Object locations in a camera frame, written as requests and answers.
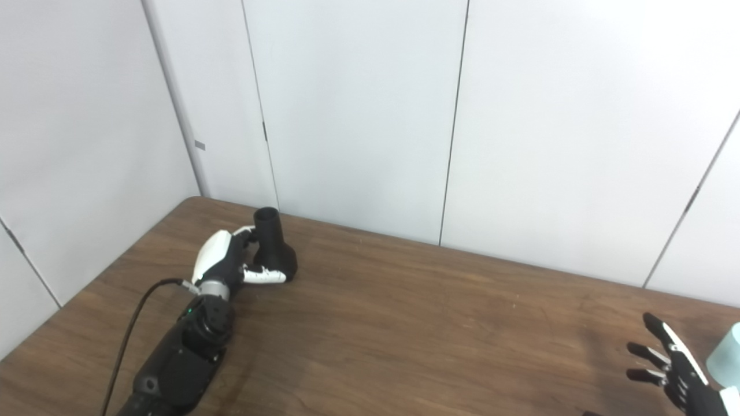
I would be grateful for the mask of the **left white-black robot hand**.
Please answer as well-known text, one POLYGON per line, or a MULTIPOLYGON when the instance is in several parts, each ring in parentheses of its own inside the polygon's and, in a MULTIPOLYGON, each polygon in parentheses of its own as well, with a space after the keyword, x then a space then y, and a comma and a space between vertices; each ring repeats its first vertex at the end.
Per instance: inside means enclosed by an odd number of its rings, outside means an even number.
POLYGON ((242 259, 249 243, 255 243, 256 227, 243 226, 235 232, 219 230, 198 252, 191 283, 201 286, 206 281, 220 281, 230 290, 242 284, 280 284, 288 282, 284 272, 266 266, 248 265, 242 259))

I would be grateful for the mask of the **right white-black robot hand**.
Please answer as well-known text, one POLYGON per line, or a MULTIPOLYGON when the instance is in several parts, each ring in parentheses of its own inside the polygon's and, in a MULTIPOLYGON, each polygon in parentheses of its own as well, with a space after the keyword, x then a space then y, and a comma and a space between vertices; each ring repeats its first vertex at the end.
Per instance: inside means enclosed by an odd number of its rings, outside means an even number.
POLYGON ((664 352, 640 343, 627 343, 627 351, 653 364, 655 369, 627 369, 630 381, 653 384, 684 415, 738 415, 737 387, 714 389, 705 372, 681 337, 655 314, 642 314, 645 328, 655 337, 664 352))

